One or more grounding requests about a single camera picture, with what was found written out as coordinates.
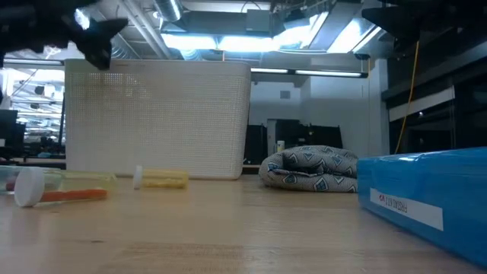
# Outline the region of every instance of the orange liquid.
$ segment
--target orange liquid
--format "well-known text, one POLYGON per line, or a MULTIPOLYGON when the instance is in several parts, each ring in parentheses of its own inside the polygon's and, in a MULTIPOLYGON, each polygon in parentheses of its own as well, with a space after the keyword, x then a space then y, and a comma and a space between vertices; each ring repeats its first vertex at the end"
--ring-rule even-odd
POLYGON ((106 190, 52 191, 44 193, 40 202, 77 201, 84 199, 106 199, 106 190))

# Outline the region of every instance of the test tube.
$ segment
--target test tube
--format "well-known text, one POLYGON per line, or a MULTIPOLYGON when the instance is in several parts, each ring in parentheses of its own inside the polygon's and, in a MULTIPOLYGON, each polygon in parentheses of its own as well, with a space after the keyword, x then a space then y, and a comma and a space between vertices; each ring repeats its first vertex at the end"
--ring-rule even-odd
POLYGON ((143 187, 187 188, 189 174, 178 170, 146 169, 142 166, 135 167, 133 178, 134 190, 143 187))
POLYGON ((21 207, 39 202, 106 199, 108 191, 115 186, 114 174, 26 167, 17 176, 14 197, 21 207), (52 187, 46 184, 50 181, 59 183, 52 187))
MULTIPOLYGON (((0 166, 0 193, 13 193, 17 176, 24 168, 28 168, 28 167, 0 166)), ((48 168, 48 167, 39 167, 39 168, 44 170, 58 170, 58 168, 48 168)), ((51 178, 51 179, 53 180, 46 181, 46 185, 51 187, 56 187, 56 185, 59 182, 57 182, 55 178, 51 178)))

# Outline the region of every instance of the folded fabric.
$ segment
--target folded fabric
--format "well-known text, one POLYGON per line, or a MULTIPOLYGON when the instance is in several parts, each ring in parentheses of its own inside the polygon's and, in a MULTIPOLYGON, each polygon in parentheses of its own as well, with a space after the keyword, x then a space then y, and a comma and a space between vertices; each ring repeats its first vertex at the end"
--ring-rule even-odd
POLYGON ((325 145, 290 148, 262 162, 266 186, 315 192, 357 191, 357 155, 325 145))

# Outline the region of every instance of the white label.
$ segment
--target white label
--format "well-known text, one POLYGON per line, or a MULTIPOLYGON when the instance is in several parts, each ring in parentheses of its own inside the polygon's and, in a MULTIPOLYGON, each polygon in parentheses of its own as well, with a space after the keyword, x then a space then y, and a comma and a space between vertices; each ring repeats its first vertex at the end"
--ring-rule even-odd
POLYGON ((443 231, 443 209, 411 199, 399 198, 371 188, 371 202, 443 231))

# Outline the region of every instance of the white plastic basket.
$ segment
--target white plastic basket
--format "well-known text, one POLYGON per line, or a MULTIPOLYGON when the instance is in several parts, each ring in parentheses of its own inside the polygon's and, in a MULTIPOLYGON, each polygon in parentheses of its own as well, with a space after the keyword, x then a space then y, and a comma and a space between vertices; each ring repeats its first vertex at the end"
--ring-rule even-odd
POLYGON ((113 60, 100 72, 67 60, 67 167, 133 174, 142 165, 237 179, 249 100, 244 63, 113 60))

